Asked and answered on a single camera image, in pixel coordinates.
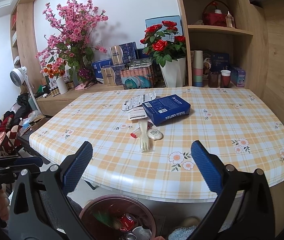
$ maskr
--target plastic fork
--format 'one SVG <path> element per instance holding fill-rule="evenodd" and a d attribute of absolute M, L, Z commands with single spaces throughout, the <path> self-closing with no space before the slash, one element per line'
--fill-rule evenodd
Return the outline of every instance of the plastic fork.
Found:
<path fill-rule="evenodd" d="M 150 147 L 149 137 L 147 136 L 147 120 L 140 120 L 139 127 L 141 129 L 140 135 L 140 149 L 141 151 L 147 151 Z"/>

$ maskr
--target small glass bottle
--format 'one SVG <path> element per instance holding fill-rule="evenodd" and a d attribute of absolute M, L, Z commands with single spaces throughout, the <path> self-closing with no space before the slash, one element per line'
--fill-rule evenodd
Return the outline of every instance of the small glass bottle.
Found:
<path fill-rule="evenodd" d="M 234 24 L 234 18 L 233 16 L 230 14 L 230 12 L 227 12 L 227 16 L 225 17 L 226 20 L 226 26 L 229 28 L 235 28 L 235 24 Z"/>

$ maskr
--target floor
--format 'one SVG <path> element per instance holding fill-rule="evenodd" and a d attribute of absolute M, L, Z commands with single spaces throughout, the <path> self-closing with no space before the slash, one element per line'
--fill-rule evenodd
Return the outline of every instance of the floor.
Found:
<path fill-rule="evenodd" d="M 30 156 L 24 150 L 20 151 L 23 157 Z M 51 165 L 43 164 L 40 168 L 41 171 L 46 171 Z M 97 197 L 109 194 L 123 194 L 117 189 L 109 190 L 97 186 L 95 190 L 91 189 L 90 186 L 83 180 L 80 179 L 74 192 L 68 194 L 75 202 L 77 202 L 81 207 L 84 207 L 90 200 Z M 146 200 L 142 198 L 135 198 L 136 200 L 143 203 L 154 215 L 157 220 L 157 227 L 161 230 L 162 235 L 166 235 L 171 231 L 172 228 L 179 225 L 179 223 L 186 217 L 195 216 L 200 220 L 204 218 L 205 214 L 208 212 L 213 203 L 170 203 L 170 202 L 160 202 L 153 200 Z M 239 206 L 239 199 L 234 201 L 234 206 L 231 209 L 225 224 L 230 224 L 232 221 L 237 207 Z"/>

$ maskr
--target white vase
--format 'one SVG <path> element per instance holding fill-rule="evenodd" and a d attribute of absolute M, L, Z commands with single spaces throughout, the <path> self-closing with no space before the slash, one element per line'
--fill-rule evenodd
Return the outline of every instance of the white vase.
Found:
<path fill-rule="evenodd" d="M 168 88 L 179 88 L 185 85 L 186 58 L 179 58 L 178 61 L 166 61 L 161 67 L 165 85 Z"/>
<path fill-rule="evenodd" d="M 57 79 L 57 84 L 58 84 L 58 88 L 60 90 L 61 95 L 65 94 L 67 92 L 67 87 L 66 87 L 66 84 L 64 82 L 64 78 L 63 77 L 59 77 Z"/>

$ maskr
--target brown glass cup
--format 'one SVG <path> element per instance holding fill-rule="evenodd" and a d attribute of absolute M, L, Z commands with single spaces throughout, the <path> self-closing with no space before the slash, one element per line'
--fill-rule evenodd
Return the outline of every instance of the brown glass cup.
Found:
<path fill-rule="evenodd" d="M 217 88 L 219 81 L 219 73 L 218 72 L 210 72 L 209 73 L 209 88 Z"/>
<path fill-rule="evenodd" d="M 221 88 L 229 88 L 231 81 L 231 71 L 229 70 L 221 70 Z"/>

